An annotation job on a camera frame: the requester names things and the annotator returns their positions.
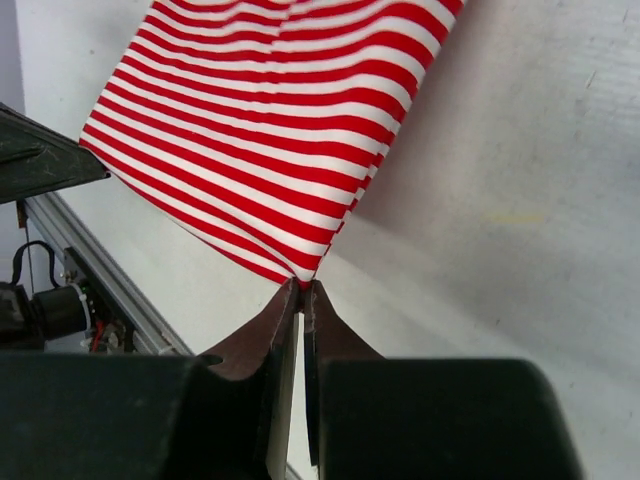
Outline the red white striped tank top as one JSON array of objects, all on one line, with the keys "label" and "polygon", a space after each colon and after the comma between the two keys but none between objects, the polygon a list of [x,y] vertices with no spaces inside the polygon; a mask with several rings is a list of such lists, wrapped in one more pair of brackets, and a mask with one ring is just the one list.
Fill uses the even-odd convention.
[{"label": "red white striped tank top", "polygon": [[80,142],[230,260],[308,285],[460,1],[155,1]]}]

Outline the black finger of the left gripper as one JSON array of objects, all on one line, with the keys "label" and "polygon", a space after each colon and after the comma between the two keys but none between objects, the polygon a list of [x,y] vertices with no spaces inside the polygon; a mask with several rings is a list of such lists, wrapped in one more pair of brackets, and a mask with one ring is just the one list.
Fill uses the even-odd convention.
[{"label": "black finger of the left gripper", "polygon": [[0,148],[3,204],[109,177],[88,149],[5,104]]}]

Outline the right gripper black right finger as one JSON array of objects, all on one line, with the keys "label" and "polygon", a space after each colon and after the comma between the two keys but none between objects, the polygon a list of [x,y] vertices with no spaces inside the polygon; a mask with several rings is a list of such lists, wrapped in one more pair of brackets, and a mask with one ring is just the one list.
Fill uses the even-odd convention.
[{"label": "right gripper black right finger", "polygon": [[306,415],[322,479],[580,479],[555,392],[516,358],[388,359],[304,300]]}]

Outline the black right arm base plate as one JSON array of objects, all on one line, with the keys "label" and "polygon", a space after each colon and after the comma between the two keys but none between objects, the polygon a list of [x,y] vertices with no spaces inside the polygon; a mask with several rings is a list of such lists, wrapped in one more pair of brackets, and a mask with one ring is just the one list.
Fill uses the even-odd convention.
[{"label": "black right arm base plate", "polygon": [[[24,254],[36,246],[47,252],[51,288],[28,295],[20,278]],[[67,270],[58,279],[54,250],[42,240],[16,250],[11,280],[1,284],[1,348],[42,351],[49,341],[82,333],[90,353],[134,352],[131,316],[76,249],[64,250],[64,265]]]}]

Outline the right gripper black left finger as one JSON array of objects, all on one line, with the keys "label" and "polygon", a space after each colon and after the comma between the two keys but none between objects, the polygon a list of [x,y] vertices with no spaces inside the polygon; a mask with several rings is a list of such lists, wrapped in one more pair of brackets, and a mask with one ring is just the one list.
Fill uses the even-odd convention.
[{"label": "right gripper black left finger", "polygon": [[3,353],[2,477],[284,478],[298,295],[197,356]]}]

